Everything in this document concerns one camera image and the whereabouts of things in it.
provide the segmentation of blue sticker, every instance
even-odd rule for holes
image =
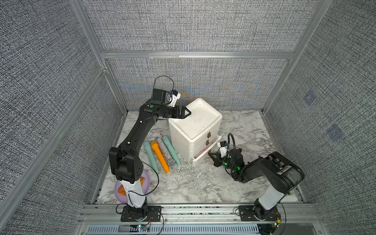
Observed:
[[[326,133],[333,143],[340,142],[345,137],[341,128],[337,124],[333,124],[330,128],[328,128]]]
[[[316,95],[313,93],[313,90],[309,90],[307,94],[303,97],[303,100],[308,106],[312,106],[316,100]]]

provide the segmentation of vent grille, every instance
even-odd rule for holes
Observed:
[[[162,224],[152,224],[148,235],[158,234]],[[259,233],[256,224],[165,224],[161,234],[255,234]],[[146,234],[125,224],[90,225],[90,234]]]

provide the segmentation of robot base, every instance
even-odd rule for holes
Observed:
[[[271,213],[272,211],[277,211],[277,207],[271,209],[265,219],[260,220],[256,217],[253,206],[239,206],[239,213],[242,221],[277,221],[280,215]]]
[[[147,207],[147,216],[144,221],[149,221],[150,217],[152,222],[159,222],[161,220],[161,206],[148,206]],[[142,215],[138,213],[138,209],[126,205],[123,208],[120,221],[121,222],[140,222],[143,220]]]

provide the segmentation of mint green microphone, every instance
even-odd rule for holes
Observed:
[[[152,147],[150,146],[150,143],[145,141],[144,142],[144,148],[145,148],[145,151],[149,157],[149,160],[150,160],[150,164],[152,165],[152,168],[157,172],[159,173],[159,169],[158,169],[158,165],[157,165],[157,161],[155,160],[154,158],[154,155],[153,155],[153,152],[152,152]]]
[[[179,161],[179,158],[177,157],[176,153],[175,153],[175,149],[174,147],[172,147],[172,144],[171,144],[171,140],[170,138],[167,136],[167,135],[164,135],[162,137],[162,140],[163,140],[163,143],[165,143],[168,151],[170,152],[171,154],[171,157],[175,160],[176,164],[178,166],[180,166],[180,161]]]

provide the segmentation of black mounting plate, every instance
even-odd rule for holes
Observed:
[[[148,206],[147,207],[147,212],[150,214],[152,217],[152,222],[159,222],[161,220],[161,211],[162,207],[161,206]],[[123,212],[121,214],[120,221],[121,222],[139,222],[139,218],[135,218],[132,216],[130,212],[130,206],[126,205],[123,208]],[[147,218],[143,222],[148,222],[150,219],[149,215],[147,215]]]
[[[238,208],[242,221],[260,221],[254,216],[255,212],[253,211],[253,206],[239,206]],[[269,216],[263,221],[277,221],[278,218],[278,214],[269,213]]]

